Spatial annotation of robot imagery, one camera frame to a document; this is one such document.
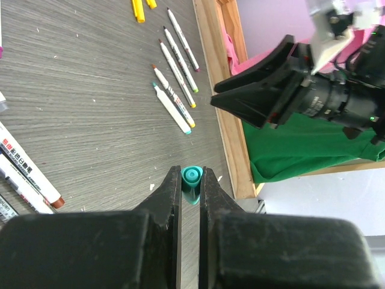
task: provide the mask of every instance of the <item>gray wood grain table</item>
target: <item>gray wood grain table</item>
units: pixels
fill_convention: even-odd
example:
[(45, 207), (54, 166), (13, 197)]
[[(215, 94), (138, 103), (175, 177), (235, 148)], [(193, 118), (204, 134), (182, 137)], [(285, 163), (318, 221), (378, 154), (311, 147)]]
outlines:
[[(193, 2), (157, 0), (154, 10), (143, 2), (138, 24), (130, 0), (1, 1), (0, 91), (10, 109), (0, 119), (62, 194), (59, 212), (132, 209), (173, 165), (211, 167), (231, 192)], [(163, 25), (177, 39), (166, 7), (201, 67), (190, 67), (200, 91), (189, 136), (151, 85), (153, 63), (187, 105), (158, 43), (168, 45)], [(0, 193), (32, 213), (5, 181)], [(196, 288), (198, 207), (183, 201), (182, 219), (182, 288)]]

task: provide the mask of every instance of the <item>teal marker cap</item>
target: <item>teal marker cap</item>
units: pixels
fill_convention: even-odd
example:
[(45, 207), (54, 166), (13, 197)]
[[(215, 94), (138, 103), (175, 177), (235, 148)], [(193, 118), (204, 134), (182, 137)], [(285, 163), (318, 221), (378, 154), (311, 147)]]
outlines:
[(182, 194), (191, 205), (196, 205), (200, 197), (200, 180), (203, 169), (197, 166), (182, 169)]

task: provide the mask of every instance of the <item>white marker pen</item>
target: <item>white marker pen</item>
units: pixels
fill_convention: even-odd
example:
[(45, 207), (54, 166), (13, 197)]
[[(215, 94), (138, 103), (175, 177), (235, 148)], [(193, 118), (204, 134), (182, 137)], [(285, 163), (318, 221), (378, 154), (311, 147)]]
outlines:
[(174, 38), (171, 35), (171, 33), (169, 32), (169, 30), (167, 30), (167, 28), (165, 26), (163, 26), (163, 29), (164, 29), (164, 33), (166, 34), (166, 38), (167, 38), (167, 40), (171, 46), (171, 49), (175, 54), (176, 60), (178, 61), (179, 66), (182, 69), (183, 74), (185, 75), (185, 77), (186, 77), (188, 83), (190, 84), (193, 92), (197, 93), (199, 91), (199, 89), (197, 87), (197, 84), (194, 81), (193, 76), (191, 75), (190, 71), (188, 70), (186, 61), (183, 59), (183, 56), (179, 51), (178, 45), (175, 43)]
[(167, 13), (168, 13), (168, 16), (169, 16), (169, 18), (170, 18), (170, 20), (171, 20), (171, 22), (172, 22), (172, 24), (174, 26), (176, 34), (178, 35), (179, 40), (180, 40), (184, 50), (186, 51), (188, 58), (190, 59), (190, 62), (192, 64), (194, 70), (196, 72), (199, 72), (200, 68), (199, 68), (198, 62), (195, 59), (195, 56), (194, 56), (193, 52), (191, 51), (191, 48), (190, 48), (190, 46), (189, 46), (189, 44), (187, 42), (187, 39), (184, 36), (184, 34), (182, 32), (182, 29), (181, 29), (181, 27), (178, 24), (178, 21), (176, 20), (174, 14), (171, 12), (171, 10), (168, 9), (168, 8), (167, 8)]
[(190, 127), (195, 128), (195, 122), (194, 122), (193, 118), (191, 117), (191, 115), (187, 111), (187, 109), (185, 108), (184, 104), (182, 103), (182, 101), (180, 100), (178, 95), (176, 95), (174, 90), (171, 88), (170, 84), (168, 83), (167, 79), (164, 77), (163, 73), (160, 72), (159, 69), (156, 68), (156, 66), (154, 64), (152, 65), (152, 67), (154, 68), (156, 77), (158, 77), (159, 81), (163, 85), (168, 96), (174, 101), (174, 103), (178, 107), (181, 115), (183, 115), (183, 117), (185, 118), (187, 123), (190, 125)]
[(48, 181), (42, 171), (39, 170), (1, 122), (0, 148), (54, 208), (57, 209), (64, 205), (64, 200), (56, 188)]
[(155, 82), (152, 83), (152, 86), (154, 86), (154, 89), (156, 90), (156, 96), (158, 99), (162, 102), (165, 109), (170, 113), (170, 115), (173, 117), (175, 122), (178, 124), (180, 129), (185, 134), (191, 134), (191, 129), (186, 123), (186, 121), (183, 119), (183, 117), (180, 115), (180, 113), (177, 111), (176, 107), (173, 105), (171, 100), (167, 97), (166, 93), (162, 91)]
[(190, 91), (187, 88), (187, 85), (185, 83), (185, 80), (183, 79), (182, 74), (179, 72), (179, 68), (177, 67), (174, 58), (171, 56), (170, 52), (168, 51), (166, 45), (162, 42), (162, 40), (159, 39), (159, 43), (161, 44), (161, 49), (164, 54), (164, 57), (166, 58), (168, 65), (170, 65), (171, 70), (174, 73), (174, 76), (179, 83), (180, 88), (182, 89), (183, 93), (185, 94), (188, 103), (190, 104), (190, 107), (195, 108), (197, 105), (195, 101), (193, 100), (193, 97), (190, 94)]
[(54, 214), (47, 200), (31, 185), (15, 166), (0, 154), (0, 176), (22, 197), (35, 211), (40, 214)]

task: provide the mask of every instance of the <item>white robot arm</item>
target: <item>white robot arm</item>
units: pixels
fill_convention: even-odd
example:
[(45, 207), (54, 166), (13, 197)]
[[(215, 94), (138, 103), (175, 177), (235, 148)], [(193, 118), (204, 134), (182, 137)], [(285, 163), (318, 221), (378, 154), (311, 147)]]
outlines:
[(334, 59), (354, 39), (353, 29), (380, 24), (380, 0), (358, 3), (351, 12), (344, 0), (307, 0), (315, 33), (310, 41), (314, 67), (312, 75)]

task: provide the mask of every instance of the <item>wooden frame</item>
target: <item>wooden frame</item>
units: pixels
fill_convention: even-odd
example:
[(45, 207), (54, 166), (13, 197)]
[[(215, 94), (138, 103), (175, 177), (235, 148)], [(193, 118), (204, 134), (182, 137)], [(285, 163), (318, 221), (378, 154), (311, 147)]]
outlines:
[[(231, 76), (221, 29), (221, 22), (225, 18), (221, 15), (235, 18), (229, 23), (240, 23), (238, 9), (230, 7), (236, 5), (235, 1), (194, 0), (194, 3), (210, 84), (214, 87), (216, 83)], [(256, 197), (262, 187), (256, 187), (253, 182), (242, 123), (226, 111), (218, 109), (216, 111), (234, 197), (235, 199)]]
[[(214, 87), (215, 83), (231, 76), (221, 27), (226, 27), (228, 35), (231, 36), (239, 62), (248, 59), (238, 6), (236, 0), (194, 0), (194, 2), (210, 84)], [(237, 117), (222, 110), (217, 110), (217, 116), (234, 197), (235, 199), (256, 197), (264, 184), (253, 182), (242, 123)], [(385, 167), (385, 161), (376, 163), (355, 160), (304, 176), (382, 167)]]

